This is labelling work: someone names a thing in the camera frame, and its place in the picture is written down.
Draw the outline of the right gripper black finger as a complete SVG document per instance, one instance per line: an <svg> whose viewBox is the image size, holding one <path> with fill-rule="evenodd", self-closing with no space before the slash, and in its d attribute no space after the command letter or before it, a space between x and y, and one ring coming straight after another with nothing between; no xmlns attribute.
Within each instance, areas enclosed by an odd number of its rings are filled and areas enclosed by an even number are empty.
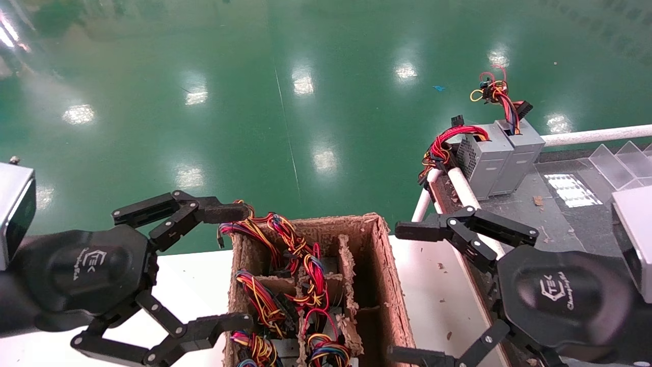
<svg viewBox="0 0 652 367"><path fill-rule="evenodd" d="M496 269L498 253L481 237L517 248L535 246L539 232L533 227L493 214L484 209L465 206L451 214L430 214L421 222L398 221L395 235L402 240L439 242L447 240L466 256L482 273Z"/></svg>
<svg viewBox="0 0 652 367"><path fill-rule="evenodd" d="M510 333L505 321L497 320L478 339L476 339L460 358L440 351L428 349L388 347L388 359L392 362L418 366L478 366L489 353Z"/></svg>

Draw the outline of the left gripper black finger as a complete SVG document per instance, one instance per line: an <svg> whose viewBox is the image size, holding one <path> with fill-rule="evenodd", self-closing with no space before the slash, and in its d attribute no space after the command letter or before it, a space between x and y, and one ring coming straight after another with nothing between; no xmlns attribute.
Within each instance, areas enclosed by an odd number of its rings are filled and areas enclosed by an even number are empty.
<svg viewBox="0 0 652 367"><path fill-rule="evenodd" d="M166 337L152 348L143 348L116 340L105 339L117 321L126 321L142 309L158 323ZM224 332L245 330L253 326L247 313L235 312L197 318L182 323L163 306L151 291L142 291L127 298L119 307L94 318L86 330L73 337L71 346L82 355L126 366L172 366L190 352L212 349Z"/></svg>
<svg viewBox="0 0 652 367"><path fill-rule="evenodd" d="M201 223L222 224L247 219L251 209L243 203L221 203L216 197L193 197L177 190L116 209L115 225L132 228L151 223L149 248L165 252Z"/></svg>

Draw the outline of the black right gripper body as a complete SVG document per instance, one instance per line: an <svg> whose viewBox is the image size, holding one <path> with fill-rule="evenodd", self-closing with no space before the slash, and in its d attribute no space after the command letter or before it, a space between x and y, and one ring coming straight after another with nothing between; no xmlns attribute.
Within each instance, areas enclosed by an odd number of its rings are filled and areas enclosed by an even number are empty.
<svg viewBox="0 0 652 367"><path fill-rule="evenodd" d="M521 246L497 262L502 313L538 348L610 353L635 302L621 259Z"/></svg>

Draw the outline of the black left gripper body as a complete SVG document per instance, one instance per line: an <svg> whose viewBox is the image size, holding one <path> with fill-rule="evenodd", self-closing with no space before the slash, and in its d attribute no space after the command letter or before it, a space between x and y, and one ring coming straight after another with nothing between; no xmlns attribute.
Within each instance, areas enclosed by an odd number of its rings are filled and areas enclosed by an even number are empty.
<svg viewBox="0 0 652 367"><path fill-rule="evenodd" d="M26 237L10 262L10 332L119 327L156 283L149 239L128 225Z"/></svg>

